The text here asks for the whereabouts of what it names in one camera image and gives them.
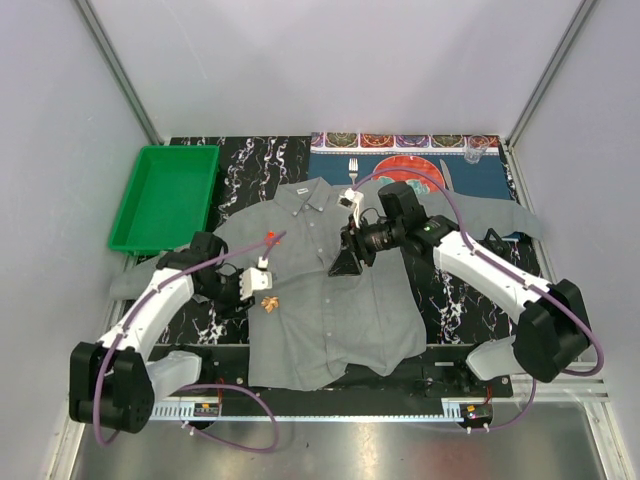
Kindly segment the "orange flower brooch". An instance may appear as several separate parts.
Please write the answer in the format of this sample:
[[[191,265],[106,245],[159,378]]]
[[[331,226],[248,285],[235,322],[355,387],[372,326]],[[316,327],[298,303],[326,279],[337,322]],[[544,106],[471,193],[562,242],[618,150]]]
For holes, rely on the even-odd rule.
[[[274,231],[269,231],[265,236],[265,245],[273,247],[280,244],[280,235]]]
[[[271,314],[280,307],[280,301],[277,296],[266,296],[261,300],[260,306],[267,314]]]

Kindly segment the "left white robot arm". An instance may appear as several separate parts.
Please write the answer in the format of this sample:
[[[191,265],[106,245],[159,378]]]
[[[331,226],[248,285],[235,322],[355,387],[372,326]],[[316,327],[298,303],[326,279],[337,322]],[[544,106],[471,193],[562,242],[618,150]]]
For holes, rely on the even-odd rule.
[[[197,232],[191,244],[170,251],[151,268],[139,298],[124,317],[94,343],[80,342],[70,355],[69,416],[127,433],[139,432],[155,404],[185,387],[196,396],[215,386],[216,372],[205,355],[177,350],[153,361],[156,340],[175,314],[194,296],[212,300],[225,313],[245,311],[255,292],[270,288],[268,261],[259,258],[231,275],[220,269],[233,257],[223,239]]]

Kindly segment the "grey button shirt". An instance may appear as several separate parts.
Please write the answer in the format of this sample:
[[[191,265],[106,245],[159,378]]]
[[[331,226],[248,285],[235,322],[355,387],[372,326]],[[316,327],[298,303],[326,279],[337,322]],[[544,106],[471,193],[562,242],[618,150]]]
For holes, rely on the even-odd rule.
[[[253,387],[313,391],[341,378],[349,365],[381,376],[425,351],[425,323],[414,301],[402,254],[381,252],[359,276],[329,277],[347,212],[342,191],[321,178],[282,184],[272,199],[246,207],[215,231],[239,268],[266,252],[273,287],[248,312]],[[280,244],[265,245],[269,231]],[[260,306],[277,296],[271,314]]]

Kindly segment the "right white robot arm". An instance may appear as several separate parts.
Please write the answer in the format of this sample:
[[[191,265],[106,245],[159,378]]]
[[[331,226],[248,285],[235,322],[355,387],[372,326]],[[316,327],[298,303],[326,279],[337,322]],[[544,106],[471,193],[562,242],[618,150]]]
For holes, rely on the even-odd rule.
[[[476,396],[490,380],[528,374],[549,383],[568,373],[570,364],[594,339],[580,289],[568,280],[551,283],[508,263],[442,215],[430,216],[404,182],[378,192],[384,215],[374,223],[361,217],[364,195],[340,192],[337,204],[348,210],[340,231],[341,247],[332,276],[360,275],[379,252],[401,248],[464,281],[500,307],[516,324],[514,335],[476,346],[454,371],[454,384]]]

